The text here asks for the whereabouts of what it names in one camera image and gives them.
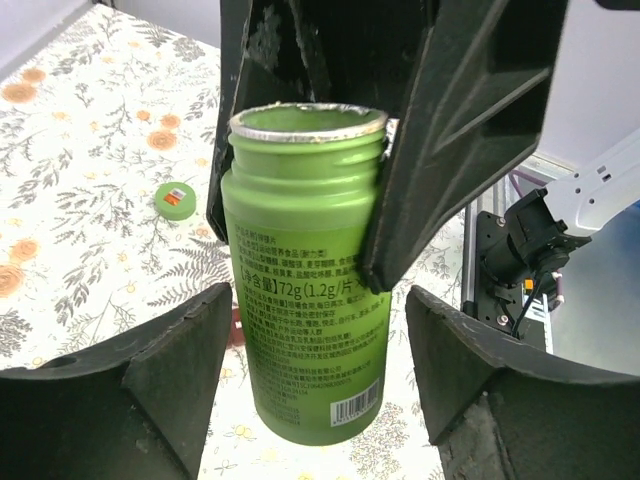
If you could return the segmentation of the green bottle cap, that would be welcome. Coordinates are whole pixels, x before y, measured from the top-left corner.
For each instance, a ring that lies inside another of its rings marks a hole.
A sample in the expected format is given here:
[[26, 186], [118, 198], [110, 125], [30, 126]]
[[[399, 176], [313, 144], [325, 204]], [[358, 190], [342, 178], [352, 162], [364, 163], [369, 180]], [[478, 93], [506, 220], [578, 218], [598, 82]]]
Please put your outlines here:
[[196, 193], [186, 183], [164, 183], [155, 192], [154, 206], [156, 212], [164, 219], [186, 220], [196, 211]]

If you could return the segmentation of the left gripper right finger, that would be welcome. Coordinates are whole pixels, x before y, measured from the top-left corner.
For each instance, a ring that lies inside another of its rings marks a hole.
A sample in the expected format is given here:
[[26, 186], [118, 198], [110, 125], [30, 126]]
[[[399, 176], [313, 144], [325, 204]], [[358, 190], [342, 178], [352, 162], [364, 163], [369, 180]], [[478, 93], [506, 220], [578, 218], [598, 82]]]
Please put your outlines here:
[[419, 286], [406, 318], [445, 478], [638, 478], [638, 377], [523, 344]]

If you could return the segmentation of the green pill bottle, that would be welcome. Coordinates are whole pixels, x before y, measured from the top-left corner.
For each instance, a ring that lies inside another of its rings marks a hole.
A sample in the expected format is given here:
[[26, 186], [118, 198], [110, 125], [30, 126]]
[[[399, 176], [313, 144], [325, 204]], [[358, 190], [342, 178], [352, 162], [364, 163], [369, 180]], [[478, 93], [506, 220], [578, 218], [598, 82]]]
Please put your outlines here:
[[279, 103], [229, 122], [222, 204], [256, 411], [280, 437], [325, 446], [382, 404], [391, 297], [357, 272], [386, 113]]

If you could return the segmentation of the red pill organizer box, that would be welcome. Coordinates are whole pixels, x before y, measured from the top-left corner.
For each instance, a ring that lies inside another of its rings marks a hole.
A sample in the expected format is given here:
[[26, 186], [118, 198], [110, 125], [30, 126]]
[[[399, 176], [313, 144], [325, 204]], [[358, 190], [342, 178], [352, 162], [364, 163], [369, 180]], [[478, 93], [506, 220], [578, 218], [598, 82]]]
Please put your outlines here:
[[231, 311], [231, 325], [227, 340], [227, 347], [241, 347], [244, 346], [245, 343], [246, 340], [240, 310], [238, 308], [233, 308]]

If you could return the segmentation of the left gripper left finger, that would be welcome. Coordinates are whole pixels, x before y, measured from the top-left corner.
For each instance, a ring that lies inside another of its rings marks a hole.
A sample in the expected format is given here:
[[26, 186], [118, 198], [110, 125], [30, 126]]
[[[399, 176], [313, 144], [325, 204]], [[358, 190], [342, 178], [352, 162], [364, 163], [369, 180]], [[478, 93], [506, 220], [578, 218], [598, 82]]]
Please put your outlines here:
[[1, 373], [5, 479], [194, 479], [230, 333], [215, 284], [124, 333]]

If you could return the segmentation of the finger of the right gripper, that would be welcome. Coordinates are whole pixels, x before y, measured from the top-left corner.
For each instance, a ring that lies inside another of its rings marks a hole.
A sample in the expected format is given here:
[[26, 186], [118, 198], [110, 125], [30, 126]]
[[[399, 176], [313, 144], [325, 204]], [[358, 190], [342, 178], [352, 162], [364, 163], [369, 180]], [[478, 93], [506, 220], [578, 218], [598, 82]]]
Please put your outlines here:
[[227, 239], [220, 181], [230, 118], [276, 102], [354, 104], [402, 114], [432, 1], [223, 1], [220, 104], [206, 219]]
[[372, 291], [391, 290], [449, 219], [535, 150], [567, 9], [564, 1], [441, 3], [361, 251]]

